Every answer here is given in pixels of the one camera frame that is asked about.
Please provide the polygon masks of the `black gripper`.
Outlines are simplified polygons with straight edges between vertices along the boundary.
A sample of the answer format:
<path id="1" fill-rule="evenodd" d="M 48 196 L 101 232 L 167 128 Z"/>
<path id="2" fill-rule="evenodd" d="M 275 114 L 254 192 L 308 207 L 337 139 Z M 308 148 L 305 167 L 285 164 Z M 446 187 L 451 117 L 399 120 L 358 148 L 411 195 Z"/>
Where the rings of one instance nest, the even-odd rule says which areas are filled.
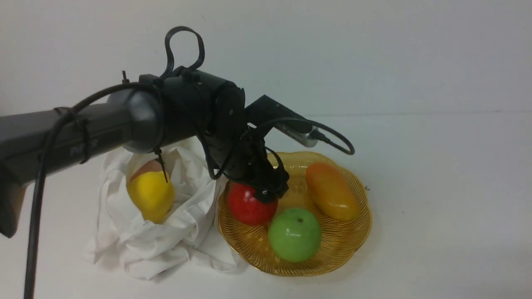
<path id="1" fill-rule="evenodd" d="M 287 193 L 289 175 L 281 157 L 266 147 L 262 130 L 247 127 L 236 139 L 204 134 L 206 161 L 215 178 L 225 176 L 233 183 L 255 190 L 255 198 L 264 204 L 276 202 Z"/>

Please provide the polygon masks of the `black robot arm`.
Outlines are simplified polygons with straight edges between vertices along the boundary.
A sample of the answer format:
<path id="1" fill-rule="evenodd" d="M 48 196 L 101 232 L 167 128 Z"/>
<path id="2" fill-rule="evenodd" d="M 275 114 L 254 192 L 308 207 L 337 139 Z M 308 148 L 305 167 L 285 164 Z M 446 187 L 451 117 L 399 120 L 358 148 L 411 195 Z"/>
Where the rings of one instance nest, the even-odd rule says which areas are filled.
<path id="1" fill-rule="evenodd" d="M 179 67 L 169 77 L 151 74 L 139 83 L 117 85 L 106 103 L 83 109 L 55 108 L 2 116 L 1 233 L 17 231 L 23 189 L 35 180 L 53 125 L 66 117 L 45 174 L 52 174 L 118 147 L 136 154 L 154 153 L 197 137 L 206 161 L 230 181 L 250 186 L 262 203 L 288 190 L 286 171 L 268 160 L 264 135 L 253 134 L 245 111 L 245 93 L 235 83 L 199 70 Z"/>

